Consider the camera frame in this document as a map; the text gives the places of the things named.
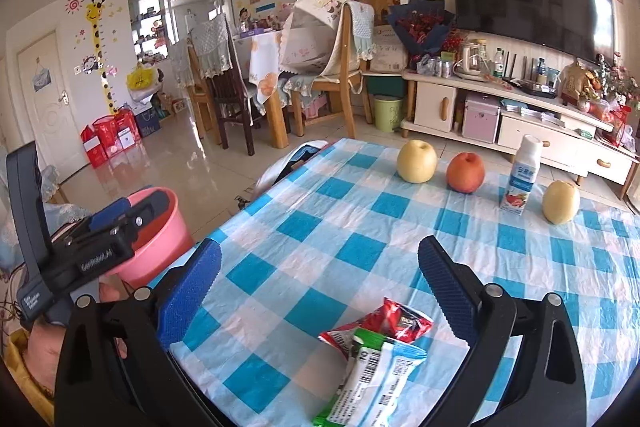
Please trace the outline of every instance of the green snack wrapper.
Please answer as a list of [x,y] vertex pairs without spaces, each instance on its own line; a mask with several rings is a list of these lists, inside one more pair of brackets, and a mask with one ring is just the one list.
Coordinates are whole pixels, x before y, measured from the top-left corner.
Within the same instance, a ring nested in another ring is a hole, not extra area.
[[344,380],[314,425],[386,427],[407,378],[426,356],[420,347],[358,328]]

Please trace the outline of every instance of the flower bouquet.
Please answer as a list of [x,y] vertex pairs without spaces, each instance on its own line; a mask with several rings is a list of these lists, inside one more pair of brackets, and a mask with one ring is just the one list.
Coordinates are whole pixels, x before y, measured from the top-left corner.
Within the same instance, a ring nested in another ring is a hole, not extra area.
[[436,54],[455,28],[455,14],[444,0],[409,0],[389,7],[388,22],[410,55]]

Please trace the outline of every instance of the blue checkered tablecloth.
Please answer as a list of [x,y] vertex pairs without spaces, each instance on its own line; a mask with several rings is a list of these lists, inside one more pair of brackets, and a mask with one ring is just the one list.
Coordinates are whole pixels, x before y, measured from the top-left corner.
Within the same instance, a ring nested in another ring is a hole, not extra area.
[[[593,424],[638,362],[640,219],[583,199],[574,220],[555,227],[542,216],[540,185],[515,216],[498,208],[506,176],[487,172],[465,196],[447,189],[444,162],[427,184],[402,181],[397,155],[340,140],[213,232],[222,270],[174,357],[239,426],[310,425],[345,369],[316,335],[387,296],[434,318],[417,341],[428,358],[391,417],[394,427],[415,427],[467,352],[418,270],[418,243],[433,233],[482,283],[564,298]],[[478,418],[495,410],[518,343],[511,339]]]

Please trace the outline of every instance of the giraffe wall sticker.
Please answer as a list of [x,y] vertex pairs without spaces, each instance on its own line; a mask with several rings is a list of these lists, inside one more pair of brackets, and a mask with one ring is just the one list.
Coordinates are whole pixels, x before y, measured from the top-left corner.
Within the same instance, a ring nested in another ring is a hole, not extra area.
[[86,6],[86,19],[91,24],[91,35],[94,40],[94,52],[98,62],[98,74],[100,75],[100,81],[102,83],[102,92],[104,93],[107,106],[109,107],[110,114],[116,114],[117,105],[116,100],[113,98],[109,81],[107,80],[107,70],[102,58],[103,49],[100,42],[100,19],[102,18],[102,8],[104,7],[104,0],[96,2],[91,0]]

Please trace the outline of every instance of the door handle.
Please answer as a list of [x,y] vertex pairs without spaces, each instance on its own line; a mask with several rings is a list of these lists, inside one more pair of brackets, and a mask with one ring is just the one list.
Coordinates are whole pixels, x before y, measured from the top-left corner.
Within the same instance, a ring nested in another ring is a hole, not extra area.
[[447,109],[449,108],[449,99],[443,98],[440,103],[440,119],[444,122],[447,121]]

